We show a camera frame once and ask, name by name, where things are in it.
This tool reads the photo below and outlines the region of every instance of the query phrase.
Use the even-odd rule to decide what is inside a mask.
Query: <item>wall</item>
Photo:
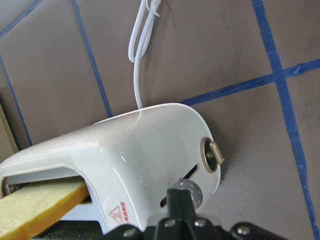
[[[16,152],[18,152],[18,148],[15,139],[0,105],[0,163]]]
[[[136,109],[127,54],[140,1],[0,4],[0,100],[21,149]],[[249,221],[320,239],[319,10],[313,0],[158,9],[142,102],[182,102],[206,120],[226,158],[207,212],[226,229]]]

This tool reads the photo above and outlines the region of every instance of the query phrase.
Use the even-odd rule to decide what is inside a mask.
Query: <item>blue tape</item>
[[[320,59],[316,59],[306,63],[300,63],[292,67],[288,67],[283,71],[283,73],[286,78],[291,78],[291,77],[295,77],[318,68],[320,68]]]
[[[312,203],[311,196],[308,189],[307,168],[306,168],[307,163],[306,163],[303,147],[302,147],[300,136],[299,136],[299,131],[298,131],[294,109],[293,109],[291,98],[290,98],[289,89],[286,83],[285,73],[283,71],[280,57],[277,52],[277,48],[271,32],[271,28],[268,24],[264,3],[262,0],[252,0],[252,5],[254,8],[254,12],[255,12],[255,16],[256,16],[259,28],[260,28],[263,44],[272,68],[274,81],[278,90],[278,95],[279,95],[281,106],[282,106],[285,126],[290,138],[291,147],[292,147],[295,163],[298,170],[314,239],[320,240],[320,232],[315,222],[316,220],[315,211],[314,211],[313,203]],[[290,71],[289,73],[287,72],[287,74],[296,75],[299,73],[299,71],[303,70],[303,69],[301,70],[301,68],[302,66],[298,66],[297,68],[294,68],[294,70],[291,69],[293,71]]]
[[[242,91],[246,91],[249,89],[257,88],[263,85],[267,85],[274,82],[274,77],[272,74],[257,77],[248,81],[244,81],[235,85],[227,86],[222,89],[216,91],[210,91],[198,96],[194,96],[188,99],[181,101],[181,104],[185,104],[188,106],[201,104],[210,100],[218,99],[221,97],[225,97],[228,95],[232,95],[235,93],[239,93]]]
[[[13,97],[13,101],[14,101],[15,107],[16,107],[16,109],[17,109],[17,111],[18,111],[20,120],[21,120],[21,122],[22,122],[22,126],[23,126],[23,129],[24,129],[26,138],[27,138],[27,140],[28,140],[29,145],[32,146],[33,144],[32,144],[32,141],[31,141],[31,138],[30,138],[28,129],[27,129],[26,122],[25,122],[25,120],[24,120],[24,117],[23,117],[23,115],[22,115],[21,109],[20,109],[20,107],[19,107],[18,100],[17,100],[16,94],[15,94],[14,88],[13,88],[13,86],[12,86],[12,84],[11,84],[11,81],[10,81],[10,78],[9,78],[9,75],[8,75],[8,72],[7,72],[7,69],[6,69],[4,60],[2,59],[2,56],[1,56],[1,55],[0,55],[0,65],[1,65],[1,67],[2,67],[2,70],[3,70],[4,76],[5,76],[6,82],[8,83],[8,86],[9,86],[11,95],[12,95],[12,97]]]
[[[44,0],[35,0],[31,5],[29,5],[19,16],[17,16],[8,26],[6,26],[0,32],[0,39],[6,35],[15,25],[17,25],[22,19],[24,19],[32,10],[34,10],[39,4]]]
[[[283,71],[285,78],[291,78],[295,76],[299,76],[308,71],[312,71],[320,68],[320,59],[316,59],[313,61],[309,61],[306,63],[300,63],[295,66],[288,67]],[[211,101],[214,99],[222,98],[228,95],[236,94],[242,91],[250,90],[253,88],[261,87],[274,82],[273,74],[264,75],[261,77],[257,77],[248,81],[244,81],[238,84],[234,84],[231,86],[227,86],[221,88],[219,90],[210,91],[198,96],[193,96],[188,99],[181,101],[181,104],[185,104],[188,106],[193,106],[197,104],[201,104],[207,101]]]
[[[91,49],[91,46],[90,46],[90,43],[89,43],[89,39],[88,39],[88,36],[87,36],[87,33],[86,33],[84,22],[83,22],[83,20],[81,18],[79,7],[77,5],[76,0],[71,0],[71,4],[72,4],[72,7],[73,7],[74,15],[76,17],[76,21],[77,21],[78,26],[80,28],[82,39],[83,39],[83,42],[84,42],[84,45],[85,45],[85,49],[86,49],[86,52],[88,54],[90,63],[91,63],[91,67],[92,67],[92,70],[93,70],[94,77],[95,77],[96,83],[98,85],[98,88],[99,88],[99,91],[100,91],[100,94],[101,94],[101,97],[102,97],[104,108],[106,110],[106,113],[107,113],[108,117],[111,118],[111,117],[113,117],[113,113],[111,111],[111,108],[110,108],[110,105],[109,105],[109,101],[108,101],[107,96],[106,96],[105,88],[104,88],[104,86],[102,84],[102,81],[101,81],[100,73],[99,73],[98,67],[97,67],[96,62],[95,62],[94,54],[92,52],[92,49]]]

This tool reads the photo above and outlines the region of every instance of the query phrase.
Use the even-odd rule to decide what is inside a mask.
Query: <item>toaster slot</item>
[[[5,177],[2,181],[2,194],[4,197],[8,196],[32,182],[39,182],[51,179],[62,179],[75,176],[79,176],[79,174],[67,167],[59,167],[11,175]]]
[[[197,171],[198,164],[194,165],[194,167],[183,177],[183,179],[189,179],[191,176]]]
[[[102,235],[97,221],[59,221],[32,240],[96,240]]]
[[[79,174],[73,169],[66,167],[59,167],[53,169],[46,169],[43,171],[28,172],[18,175],[7,176],[2,181],[2,194],[4,197],[8,196],[12,194],[14,191],[23,188],[24,186],[32,182],[41,182],[45,180],[62,179],[75,176],[79,176]],[[108,230],[108,227],[106,225],[104,213],[102,212],[96,193],[94,189],[91,187],[91,185],[89,185],[88,183],[86,184],[86,187],[88,189],[89,196],[86,199],[84,199],[80,204],[78,204],[69,212],[67,212],[60,220],[66,222],[96,221],[100,224],[100,228],[102,229],[102,232],[105,234]]]

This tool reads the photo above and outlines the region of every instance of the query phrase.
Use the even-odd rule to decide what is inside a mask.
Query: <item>bread slice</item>
[[[88,195],[79,176],[30,183],[0,200],[0,240],[29,240]]]

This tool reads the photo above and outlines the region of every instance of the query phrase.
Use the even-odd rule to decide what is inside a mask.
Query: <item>toaster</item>
[[[103,234],[127,223],[143,231],[149,216],[167,211],[167,189],[181,179],[199,187],[196,212],[204,212],[219,185],[222,162],[199,113],[180,103],[160,104],[12,155],[0,164],[0,199],[30,182],[81,176],[89,198],[61,221],[94,221]]]

